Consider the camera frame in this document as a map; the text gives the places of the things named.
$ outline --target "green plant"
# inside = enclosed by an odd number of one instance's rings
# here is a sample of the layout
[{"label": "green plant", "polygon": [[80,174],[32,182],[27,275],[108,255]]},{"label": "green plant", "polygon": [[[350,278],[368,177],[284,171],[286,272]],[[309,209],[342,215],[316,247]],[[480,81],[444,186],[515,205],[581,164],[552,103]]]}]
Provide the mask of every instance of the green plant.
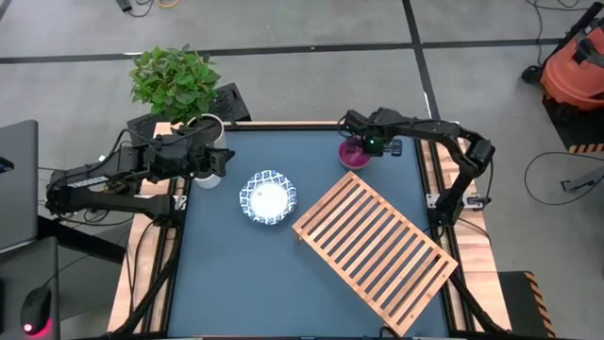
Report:
[{"label": "green plant", "polygon": [[151,103],[151,113],[167,117],[173,124],[187,123],[210,109],[216,98],[214,90],[220,76],[210,65],[210,56],[200,59],[196,53],[168,48],[145,51],[134,60],[136,69],[130,71],[134,80],[132,101]]}]

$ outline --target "wooden slatted tray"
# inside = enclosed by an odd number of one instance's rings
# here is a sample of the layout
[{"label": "wooden slatted tray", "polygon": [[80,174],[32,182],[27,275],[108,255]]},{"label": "wooden slatted tray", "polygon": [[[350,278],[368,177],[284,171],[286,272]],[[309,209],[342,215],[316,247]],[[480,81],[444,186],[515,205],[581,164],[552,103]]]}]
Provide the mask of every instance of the wooden slatted tray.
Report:
[{"label": "wooden slatted tray", "polygon": [[400,335],[457,266],[352,172],[295,222],[294,231]]}]

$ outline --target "white pot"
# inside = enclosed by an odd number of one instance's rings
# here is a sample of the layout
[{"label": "white pot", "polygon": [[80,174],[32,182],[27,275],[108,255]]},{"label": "white pot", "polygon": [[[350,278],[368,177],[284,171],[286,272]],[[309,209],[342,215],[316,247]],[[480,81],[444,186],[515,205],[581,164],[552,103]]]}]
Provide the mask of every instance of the white pot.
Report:
[{"label": "white pot", "polygon": [[[204,113],[201,115],[201,117],[202,117],[202,119],[203,118],[214,119],[215,121],[217,121],[220,124],[220,135],[214,142],[210,143],[209,146],[214,147],[214,148],[227,148],[227,137],[225,136],[225,125],[223,124],[223,121],[211,113]],[[197,118],[193,118],[192,120],[190,120],[187,125],[189,125],[195,119],[197,119]],[[220,183],[221,179],[222,178],[212,174],[207,178],[195,178],[195,183],[197,183],[197,185],[199,185],[200,187],[202,187],[204,189],[211,189],[211,188],[215,187],[216,185],[218,185]]]}]

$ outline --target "wooden table frame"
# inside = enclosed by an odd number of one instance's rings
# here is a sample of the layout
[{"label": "wooden table frame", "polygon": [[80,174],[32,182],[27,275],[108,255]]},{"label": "wooden table frame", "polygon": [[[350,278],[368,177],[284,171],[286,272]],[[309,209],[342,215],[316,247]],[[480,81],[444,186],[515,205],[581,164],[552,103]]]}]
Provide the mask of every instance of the wooden table frame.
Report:
[{"label": "wooden table frame", "polygon": [[[293,130],[336,130],[338,122],[241,122],[236,126],[225,123],[226,130],[238,131],[293,131]],[[169,134],[168,123],[158,123],[155,134]],[[420,169],[422,186],[426,194],[440,193],[450,186],[459,174],[455,164],[446,149],[441,145],[428,142],[415,141],[418,167]],[[178,194],[176,189],[186,188],[190,183],[184,180],[164,180],[158,184],[143,182],[142,195]],[[470,193],[476,191],[474,183],[469,188]],[[470,221],[486,230],[482,212],[463,211],[461,218]],[[161,270],[167,260],[174,241],[178,242],[178,235],[173,229],[152,228],[141,241],[141,236],[149,219],[137,214],[132,222],[132,230],[128,239],[128,252],[130,267],[133,270],[134,249],[140,245],[138,259],[137,281],[134,286],[134,304],[137,305],[146,291],[150,282]],[[495,260],[488,239],[479,231],[469,228],[467,224],[459,221],[454,229],[447,229],[441,240],[435,240],[460,263],[461,278],[466,286],[480,303],[482,308],[491,316],[495,323],[504,329],[510,329],[510,320],[501,292],[499,278],[495,268]],[[155,303],[150,308],[136,332],[167,332],[172,303],[172,290],[176,273],[166,281]],[[443,293],[447,325],[450,331],[479,330],[478,324],[464,308],[457,291],[448,283]],[[122,266],[122,273],[118,283],[108,331],[113,331],[121,326],[127,319],[129,311],[130,293],[128,287],[126,261]]]}]

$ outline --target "blue tabletop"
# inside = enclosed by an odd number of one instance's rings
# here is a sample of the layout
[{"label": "blue tabletop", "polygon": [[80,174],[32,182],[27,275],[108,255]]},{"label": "blue tabletop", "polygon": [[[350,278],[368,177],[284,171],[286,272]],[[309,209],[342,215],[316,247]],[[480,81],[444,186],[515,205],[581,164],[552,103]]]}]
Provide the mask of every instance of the blue tabletop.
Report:
[{"label": "blue tabletop", "polygon": [[[306,243],[292,224],[346,172],[335,131],[237,131],[237,152],[213,189],[192,184],[180,250],[170,336],[377,336],[383,321]],[[428,228],[411,139],[403,156],[375,158],[357,172],[421,230]],[[239,192],[255,173],[273,169],[297,188],[296,210],[275,226],[242,213]],[[447,336],[435,297],[407,336]]]}]

